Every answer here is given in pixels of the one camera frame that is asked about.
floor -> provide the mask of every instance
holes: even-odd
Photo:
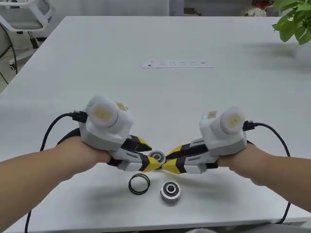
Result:
[[[17,53],[21,53],[25,50],[31,48],[31,43],[28,38],[27,34],[16,34],[10,33],[10,37],[13,41],[14,47]],[[0,72],[7,80],[8,83],[15,77],[15,70],[11,70],[8,61],[13,58],[12,51],[8,51],[4,57],[0,59]],[[22,69],[24,64],[27,62],[28,59],[18,62],[18,71]],[[3,80],[3,77],[0,75],[0,93],[6,88],[7,84]]]

hand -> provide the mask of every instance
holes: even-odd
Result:
[[[240,176],[249,178],[257,185],[263,185],[265,170],[273,155],[270,155],[252,144],[247,144],[245,150],[234,155],[222,156],[217,161],[218,166],[228,167]]]
[[[54,148],[55,153],[61,156],[66,169],[70,170],[70,178],[94,167],[97,163],[108,163],[110,155],[104,150],[89,147],[81,140],[81,137],[66,139]]]

forearm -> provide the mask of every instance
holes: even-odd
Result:
[[[0,232],[69,177],[70,170],[57,148],[0,163]]]
[[[258,182],[311,212],[311,160],[270,156]]]

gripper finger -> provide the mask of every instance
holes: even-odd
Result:
[[[180,157],[189,157],[195,156],[198,154],[202,154],[208,152],[208,149],[204,143],[203,138],[196,139],[191,143],[184,144],[181,146],[176,147],[173,149],[168,155],[166,156],[167,160],[177,159]]]
[[[152,148],[144,139],[134,135],[129,135],[126,141],[122,144],[121,148],[124,150],[137,151],[137,152],[152,150]]]
[[[217,168],[218,165],[208,152],[194,156],[183,156],[168,160],[162,165],[162,169],[174,174],[201,174],[207,169]]]
[[[112,156],[111,163],[120,170],[148,172],[160,167],[160,163],[152,157],[139,152],[124,149],[109,151]]]

human arm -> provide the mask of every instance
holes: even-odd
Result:
[[[62,181],[110,156],[72,137],[53,149],[0,163],[0,232],[37,206]]]
[[[311,212],[311,160],[279,157],[268,154],[252,144],[236,155],[223,156],[219,166],[229,167],[237,174],[264,185],[287,201]]]

